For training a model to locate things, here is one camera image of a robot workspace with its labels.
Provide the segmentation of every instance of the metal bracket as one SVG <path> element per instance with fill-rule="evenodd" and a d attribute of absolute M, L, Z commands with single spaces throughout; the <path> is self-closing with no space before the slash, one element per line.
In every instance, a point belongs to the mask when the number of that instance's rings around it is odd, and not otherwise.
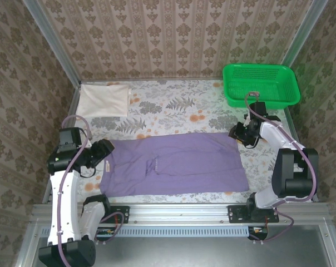
<path fill-rule="evenodd" d="M 263 210 L 264 216 L 261 219 L 252 220 L 250 215 L 248 214 L 248 210 L 246 205 L 231 205 L 228 206 L 229 211 L 229 221 L 231 224 L 238 223 L 266 223 L 266 219 L 268 223 L 278 223 L 279 218 L 278 214 L 275 214 L 273 209 Z"/>
<path fill-rule="evenodd" d="M 124 224 L 128 224 L 129 223 L 129 218 L 130 218 L 130 206 L 111 206 L 110 208 L 110 213 L 114 213 L 114 212 L 122 212 L 124 215 L 124 220 L 123 223 Z M 121 223 L 122 218 L 121 216 L 117 216 L 117 223 Z M 115 223 L 115 217 L 111 217 L 103 222 L 101 222 L 102 224 L 114 224 Z"/>

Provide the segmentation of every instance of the wall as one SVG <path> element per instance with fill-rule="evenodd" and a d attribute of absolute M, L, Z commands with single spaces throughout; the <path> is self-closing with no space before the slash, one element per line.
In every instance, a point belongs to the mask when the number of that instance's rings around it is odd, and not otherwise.
<path fill-rule="evenodd" d="M 21 247 L 27 218 L 47 185 L 73 88 L 21 1 L 0 1 L 0 266 Z"/>
<path fill-rule="evenodd" d="M 302 143 L 320 156 L 318 196 L 336 225 L 336 0 L 329 0 L 292 69 L 302 93 L 291 114 Z"/>
<path fill-rule="evenodd" d="M 311 0 L 39 0 L 82 80 L 280 63 Z"/>

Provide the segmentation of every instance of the aluminum frame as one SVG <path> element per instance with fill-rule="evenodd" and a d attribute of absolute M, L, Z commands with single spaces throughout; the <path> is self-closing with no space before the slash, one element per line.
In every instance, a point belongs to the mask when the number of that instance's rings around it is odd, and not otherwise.
<path fill-rule="evenodd" d="M 282 59 L 282 65 L 290 67 L 293 64 L 327 3 L 328 0 L 314 0 L 312 2 L 288 51 Z"/>
<path fill-rule="evenodd" d="M 127 225 L 142 226 L 236 226 L 261 224 L 230 224 L 228 209 L 233 204 L 112 204 L 130 206 L 130 219 Z M 281 205 L 279 211 L 290 215 L 295 225 L 318 225 L 323 237 L 328 258 L 332 267 L 336 267 L 336 230 L 332 223 L 326 203 L 297 203 Z M 52 205 L 35 205 L 29 226 L 19 252 L 16 267 L 29 267 L 34 262 L 39 239 L 43 227 L 50 227 L 52 219 Z M 289 225 L 290 221 L 280 217 L 280 222 L 269 224 L 269 227 Z"/>

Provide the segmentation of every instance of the floral tablecloth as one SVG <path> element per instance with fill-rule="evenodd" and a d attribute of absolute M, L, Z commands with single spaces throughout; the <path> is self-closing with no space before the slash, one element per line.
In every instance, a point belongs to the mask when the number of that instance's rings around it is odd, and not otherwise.
<path fill-rule="evenodd" d="M 238 122 L 244 121 L 246 108 L 232 108 L 224 96 L 221 80 L 132 81 L 128 117 L 91 118 L 88 120 L 93 142 L 102 138 L 128 140 L 158 135 L 174 135 L 189 132 L 229 132 Z M 277 115 L 288 130 L 283 110 L 269 111 Z M 85 128 L 82 121 L 77 127 Z M 252 193 L 270 183 L 276 153 L 268 143 L 260 140 L 254 149 L 239 144 L 241 160 L 245 168 L 250 190 L 248 192 L 217 192 L 180 195 L 140 195 L 109 198 L 111 202 L 131 203 L 222 203 L 245 202 Z M 99 184 L 103 174 L 103 162 L 95 176 L 80 179 L 78 201 L 100 194 Z"/>

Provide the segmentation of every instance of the white label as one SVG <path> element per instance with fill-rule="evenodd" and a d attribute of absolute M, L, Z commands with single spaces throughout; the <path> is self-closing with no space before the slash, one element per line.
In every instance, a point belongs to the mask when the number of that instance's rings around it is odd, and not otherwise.
<path fill-rule="evenodd" d="M 106 172 L 110 171 L 110 163 L 108 163 L 108 161 L 106 161 L 105 169 L 106 169 Z"/>

